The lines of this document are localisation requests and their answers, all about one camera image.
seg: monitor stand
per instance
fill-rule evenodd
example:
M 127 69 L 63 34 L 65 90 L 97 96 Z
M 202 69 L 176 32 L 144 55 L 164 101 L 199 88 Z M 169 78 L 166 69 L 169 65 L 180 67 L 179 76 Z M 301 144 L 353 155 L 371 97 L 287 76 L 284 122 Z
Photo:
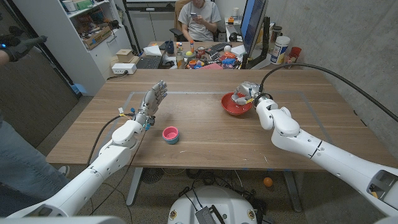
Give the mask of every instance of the monitor stand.
M 260 56 L 247 62 L 246 69 L 256 66 L 267 58 L 268 54 L 268 41 L 269 41 L 269 17 L 264 17 L 264 32 L 262 33 L 262 50 Z

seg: chair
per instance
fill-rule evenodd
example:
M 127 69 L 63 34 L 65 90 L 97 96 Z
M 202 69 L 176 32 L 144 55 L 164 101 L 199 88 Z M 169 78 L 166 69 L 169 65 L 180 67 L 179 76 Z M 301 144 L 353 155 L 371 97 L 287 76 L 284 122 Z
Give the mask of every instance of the chair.
M 174 41 L 178 42 L 185 42 L 188 41 L 185 37 L 184 34 L 182 33 L 182 23 L 178 21 L 178 17 L 180 16 L 180 12 L 182 7 L 184 5 L 188 4 L 191 0 L 178 0 L 175 2 L 175 14 L 174 14 L 174 28 L 171 28 L 170 31 L 174 34 Z M 216 41 L 216 37 L 218 36 L 218 33 L 220 31 L 217 29 L 217 32 L 213 34 L 213 40 Z

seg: glove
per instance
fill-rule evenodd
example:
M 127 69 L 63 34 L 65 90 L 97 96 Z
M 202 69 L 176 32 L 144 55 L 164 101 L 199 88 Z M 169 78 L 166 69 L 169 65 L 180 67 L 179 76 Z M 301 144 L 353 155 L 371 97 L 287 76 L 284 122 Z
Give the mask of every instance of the glove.
M 34 45 L 44 43 L 47 37 L 40 36 L 33 39 L 19 40 L 17 37 L 6 35 L 2 36 L 0 40 L 2 41 L 2 43 L 0 43 L 0 50 L 8 54 L 10 62 L 16 62 L 27 55 Z
M 136 121 L 145 124 L 147 120 L 152 117 L 159 108 L 162 100 L 167 96 L 167 84 L 160 81 L 147 91 L 141 101 L 140 108 L 136 113 Z
M 245 105 L 252 102 L 260 94 L 260 86 L 251 82 L 242 82 L 236 87 L 231 99 L 239 105 Z M 237 93 L 244 94 L 244 97 L 239 97 Z

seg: computer monitor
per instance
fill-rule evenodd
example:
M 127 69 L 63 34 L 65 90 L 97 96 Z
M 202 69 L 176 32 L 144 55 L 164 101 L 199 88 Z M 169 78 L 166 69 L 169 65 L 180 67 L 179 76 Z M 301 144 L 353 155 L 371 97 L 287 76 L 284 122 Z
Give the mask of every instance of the computer monitor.
M 268 0 L 247 0 L 241 23 L 243 45 L 246 53 L 251 57 L 261 25 L 264 20 Z

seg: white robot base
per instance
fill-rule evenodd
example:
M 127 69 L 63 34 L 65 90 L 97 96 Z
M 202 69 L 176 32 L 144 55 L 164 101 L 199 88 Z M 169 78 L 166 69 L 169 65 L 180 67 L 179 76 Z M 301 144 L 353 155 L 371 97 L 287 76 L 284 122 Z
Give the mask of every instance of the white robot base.
M 168 224 L 199 223 L 195 216 L 195 208 L 197 210 L 201 210 L 201 205 L 203 208 L 210 208 L 214 205 L 226 224 L 257 223 L 254 209 L 251 204 L 233 190 L 211 185 L 198 187 L 195 189 L 195 193 L 191 190 L 174 202 L 170 209 Z M 211 213 L 211 216 L 215 220 L 215 223 L 220 223 L 215 212 Z

